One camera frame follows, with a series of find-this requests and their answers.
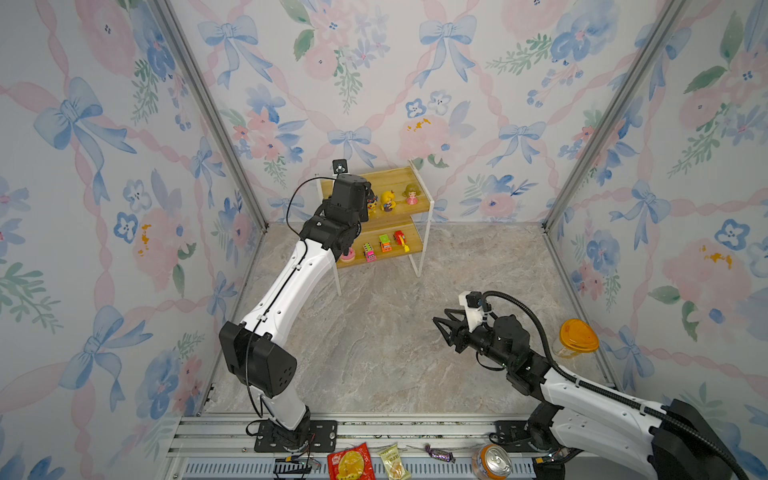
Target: shelf board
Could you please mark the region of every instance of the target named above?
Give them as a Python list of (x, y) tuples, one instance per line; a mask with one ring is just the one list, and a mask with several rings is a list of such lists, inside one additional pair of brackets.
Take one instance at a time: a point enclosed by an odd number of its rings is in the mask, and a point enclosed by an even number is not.
[[(395, 192), (395, 202), (397, 203), (394, 211), (385, 212), (381, 209), (381, 202), (379, 202), (376, 213), (370, 215), (368, 221), (362, 224), (363, 231), (402, 225), (410, 221), (411, 215), (423, 214), (429, 211), (429, 199), (411, 167), (372, 172), (363, 176), (371, 182), (371, 188), (377, 197), (381, 198), (382, 193), (391, 190)], [(323, 189), (323, 198), (328, 198), (331, 192), (333, 192), (333, 182), (331, 180), (321, 180), (320, 184)], [(422, 194), (417, 196), (419, 202), (416, 205), (408, 205), (406, 198), (402, 195), (408, 184), (416, 184), (422, 190)]]
[[(402, 230), (406, 235), (406, 243), (411, 247), (411, 251), (406, 253), (406, 250), (395, 242), (395, 232)], [(382, 252), (379, 246), (379, 235), (388, 235), (389, 242), (392, 244), (392, 250), (389, 252)], [(351, 262), (343, 262), (339, 260), (336, 262), (337, 268), (345, 268), (348, 266), (364, 265), (366, 262), (365, 252), (362, 250), (362, 246), (365, 243), (370, 243), (373, 247), (373, 253), (376, 254), (376, 262), (386, 260), (389, 258), (402, 257), (403, 255), (410, 255), (412, 253), (419, 253), (424, 249), (422, 238), (419, 236), (419, 232), (416, 230), (416, 225), (412, 220), (408, 219), (407, 223), (401, 223), (400, 225), (394, 225), (391, 227), (383, 227), (377, 229), (367, 230), (362, 229), (362, 233), (355, 239), (352, 248), (355, 249), (355, 259)]]

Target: red snack bag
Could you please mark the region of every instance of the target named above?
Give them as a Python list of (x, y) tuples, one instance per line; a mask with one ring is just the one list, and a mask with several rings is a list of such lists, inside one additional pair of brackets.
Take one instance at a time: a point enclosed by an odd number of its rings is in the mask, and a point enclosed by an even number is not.
[(376, 480), (368, 445), (328, 455), (330, 480)]

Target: upper shelf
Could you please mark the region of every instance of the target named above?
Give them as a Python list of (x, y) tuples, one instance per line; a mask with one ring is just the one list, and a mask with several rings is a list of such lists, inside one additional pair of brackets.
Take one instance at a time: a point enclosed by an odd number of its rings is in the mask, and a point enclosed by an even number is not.
[[(419, 183), (411, 167), (372, 172), (365, 174), (364, 177), (371, 182), (373, 193), (378, 198), (381, 198), (383, 192), (391, 190), (395, 192), (395, 202), (397, 203), (394, 211), (385, 212), (381, 209), (380, 201), (376, 207), (376, 213), (370, 215), (368, 221), (362, 225), (364, 230), (378, 230), (401, 225), (407, 223), (411, 215), (423, 214), (429, 211), (429, 199), (426, 196), (424, 187)], [(333, 192), (333, 182), (331, 180), (321, 180), (320, 184), (323, 189), (323, 198), (328, 198)], [(408, 205), (406, 197), (402, 195), (408, 184), (418, 185), (422, 191), (422, 194), (417, 196), (419, 202), (416, 205)]]

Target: orange lid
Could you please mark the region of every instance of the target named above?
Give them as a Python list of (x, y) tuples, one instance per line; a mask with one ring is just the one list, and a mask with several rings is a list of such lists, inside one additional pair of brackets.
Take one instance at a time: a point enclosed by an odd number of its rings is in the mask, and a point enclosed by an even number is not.
[(579, 319), (570, 319), (560, 327), (560, 341), (571, 350), (579, 353), (592, 353), (600, 346), (600, 340), (594, 330)]

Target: clear container with orange lid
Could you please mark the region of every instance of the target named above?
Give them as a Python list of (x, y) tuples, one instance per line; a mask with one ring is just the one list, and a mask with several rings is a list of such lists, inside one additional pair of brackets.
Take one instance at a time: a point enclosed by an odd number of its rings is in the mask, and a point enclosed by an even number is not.
[(552, 345), (552, 353), (570, 359), (582, 353), (592, 353), (600, 346), (594, 330), (579, 319), (570, 319), (560, 327), (560, 335)]

